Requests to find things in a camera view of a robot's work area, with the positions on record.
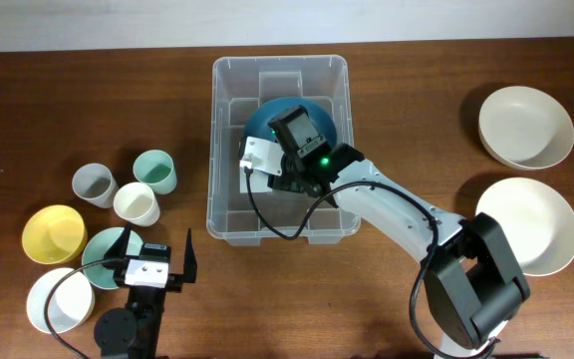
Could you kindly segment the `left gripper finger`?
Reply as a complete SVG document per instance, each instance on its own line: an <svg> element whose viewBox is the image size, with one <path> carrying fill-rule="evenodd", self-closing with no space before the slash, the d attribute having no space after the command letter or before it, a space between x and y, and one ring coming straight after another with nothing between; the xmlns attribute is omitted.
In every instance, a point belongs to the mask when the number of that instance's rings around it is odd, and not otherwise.
<svg viewBox="0 0 574 359"><path fill-rule="evenodd" d="M185 250L184 250L184 260L183 260L183 282L184 283L195 283L198 271L197 259L192 244L192 233L191 229L187 230Z"/></svg>
<svg viewBox="0 0 574 359"><path fill-rule="evenodd" d="M130 243L130 236L132 233L132 224L128 222L118 239L110 246L104 254L104 259L118 258L123 259L127 255L128 246Z"/></svg>

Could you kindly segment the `light green bowl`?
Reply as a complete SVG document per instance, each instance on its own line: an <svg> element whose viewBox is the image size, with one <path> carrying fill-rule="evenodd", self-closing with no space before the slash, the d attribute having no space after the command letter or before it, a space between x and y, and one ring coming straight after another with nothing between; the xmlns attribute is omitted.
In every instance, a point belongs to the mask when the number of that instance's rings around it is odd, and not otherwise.
<svg viewBox="0 0 574 359"><path fill-rule="evenodd" d="M86 265L90 262L103 259L106 252L117 241L123 231L124 229L122 227L111 227L100 231L92 237L84 249L82 264ZM138 255L143 244L144 242L141 237L135 231L132 231L127 255ZM84 274L94 286L100 289L114 290L119 288L113 279L114 273L100 264L85 269Z"/></svg>

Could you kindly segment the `cream cup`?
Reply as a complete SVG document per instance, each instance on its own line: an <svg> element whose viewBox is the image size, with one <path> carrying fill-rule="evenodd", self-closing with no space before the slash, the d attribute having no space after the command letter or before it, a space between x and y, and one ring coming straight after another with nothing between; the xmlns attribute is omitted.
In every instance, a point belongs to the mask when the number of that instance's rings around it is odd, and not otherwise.
<svg viewBox="0 0 574 359"><path fill-rule="evenodd" d="M113 208L120 218L138 226L152 226L160 217L153 190L141 182L122 186L114 197Z"/></svg>

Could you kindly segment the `yellow bowl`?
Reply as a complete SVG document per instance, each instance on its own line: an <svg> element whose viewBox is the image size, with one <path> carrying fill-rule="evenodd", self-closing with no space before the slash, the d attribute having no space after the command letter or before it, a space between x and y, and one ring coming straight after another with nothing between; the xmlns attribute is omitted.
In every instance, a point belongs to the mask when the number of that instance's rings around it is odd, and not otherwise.
<svg viewBox="0 0 574 359"><path fill-rule="evenodd" d="M40 264L66 263L83 252L87 241L88 231L82 216L62 204L37 211L22 232L25 254Z"/></svg>

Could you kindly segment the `grey cup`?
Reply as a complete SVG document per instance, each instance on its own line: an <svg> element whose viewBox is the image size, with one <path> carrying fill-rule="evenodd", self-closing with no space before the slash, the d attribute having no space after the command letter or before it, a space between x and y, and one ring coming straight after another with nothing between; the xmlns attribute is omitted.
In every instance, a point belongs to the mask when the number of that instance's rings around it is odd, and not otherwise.
<svg viewBox="0 0 574 359"><path fill-rule="evenodd" d="M102 164L80 167L72 178L72 189L79 198L101 208L113 206L119 186L111 171Z"/></svg>

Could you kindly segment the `green cup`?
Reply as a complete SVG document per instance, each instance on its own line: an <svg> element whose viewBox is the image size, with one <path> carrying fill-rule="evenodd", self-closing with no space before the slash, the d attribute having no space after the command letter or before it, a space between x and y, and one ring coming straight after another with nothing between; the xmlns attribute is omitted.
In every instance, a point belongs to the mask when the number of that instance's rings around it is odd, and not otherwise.
<svg viewBox="0 0 574 359"><path fill-rule="evenodd" d="M140 154L134 164L135 178L148 185L157 194L169 194L177 186L172 157L162 150L149 150Z"/></svg>

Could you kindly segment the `beige bowl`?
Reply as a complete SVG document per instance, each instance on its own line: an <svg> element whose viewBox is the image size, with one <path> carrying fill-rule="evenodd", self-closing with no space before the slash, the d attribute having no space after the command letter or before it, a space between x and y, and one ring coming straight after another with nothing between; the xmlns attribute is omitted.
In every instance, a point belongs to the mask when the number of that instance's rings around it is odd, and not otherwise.
<svg viewBox="0 0 574 359"><path fill-rule="evenodd" d="M565 108L550 95L524 86L499 89L484 100L478 135L492 157L523 171L554 167L574 147L574 125Z"/></svg>

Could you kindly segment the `cream plate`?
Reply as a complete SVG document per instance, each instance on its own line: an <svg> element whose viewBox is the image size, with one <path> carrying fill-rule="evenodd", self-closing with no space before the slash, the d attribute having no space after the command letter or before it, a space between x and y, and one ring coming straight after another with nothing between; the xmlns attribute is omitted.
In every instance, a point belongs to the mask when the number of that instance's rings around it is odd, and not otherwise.
<svg viewBox="0 0 574 359"><path fill-rule="evenodd" d="M541 181L502 179L485 190L475 212L488 214L501 225L528 276L555 274L574 259L574 210Z"/></svg>

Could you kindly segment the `dark blue plate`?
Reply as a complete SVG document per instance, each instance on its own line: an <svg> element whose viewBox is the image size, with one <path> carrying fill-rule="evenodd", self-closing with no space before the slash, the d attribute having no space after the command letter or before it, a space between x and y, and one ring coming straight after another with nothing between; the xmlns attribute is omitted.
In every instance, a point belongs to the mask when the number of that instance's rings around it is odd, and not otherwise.
<svg viewBox="0 0 574 359"><path fill-rule="evenodd" d="M268 122L281 112L297 105L302 105L306 108L309 118L318 133L327 139L331 147L334 147L338 143L338 137L332 116L320 105L298 97L277 98L263 104L248 120L244 130L244 137L274 141L275 136L272 134Z"/></svg>

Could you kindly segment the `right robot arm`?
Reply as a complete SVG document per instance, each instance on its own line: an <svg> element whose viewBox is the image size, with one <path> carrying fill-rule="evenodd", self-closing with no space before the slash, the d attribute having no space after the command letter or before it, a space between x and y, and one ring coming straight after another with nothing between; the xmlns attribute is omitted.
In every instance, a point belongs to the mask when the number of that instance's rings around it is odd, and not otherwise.
<svg viewBox="0 0 574 359"><path fill-rule="evenodd" d="M530 287L500 224L482 212L471 219L420 199L383 175L346 143L331 146L305 107L267 123L281 147L281 173L317 202L369 222L420 266L409 301L411 326L435 356L417 320L421 291L442 332L469 358L488 358L498 334L529 298Z"/></svg>

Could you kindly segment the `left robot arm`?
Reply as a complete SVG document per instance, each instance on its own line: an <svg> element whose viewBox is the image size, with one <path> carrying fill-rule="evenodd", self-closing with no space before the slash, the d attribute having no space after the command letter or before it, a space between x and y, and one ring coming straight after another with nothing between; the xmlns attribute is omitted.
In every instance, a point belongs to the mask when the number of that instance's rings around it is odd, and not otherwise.
<svg viewBox="0 0 574 359"><path fill-rule="evenodd" d="M128 254L132 226L128 223L103 257L103 267L113 281L129 290L125 306L104 313L94 329L103 358L152 359L156 356L165 297L179 293L197 276L197 260L191 235L186 236L183 273L171 273L171 248L144 243L138 254Z"/></svg>

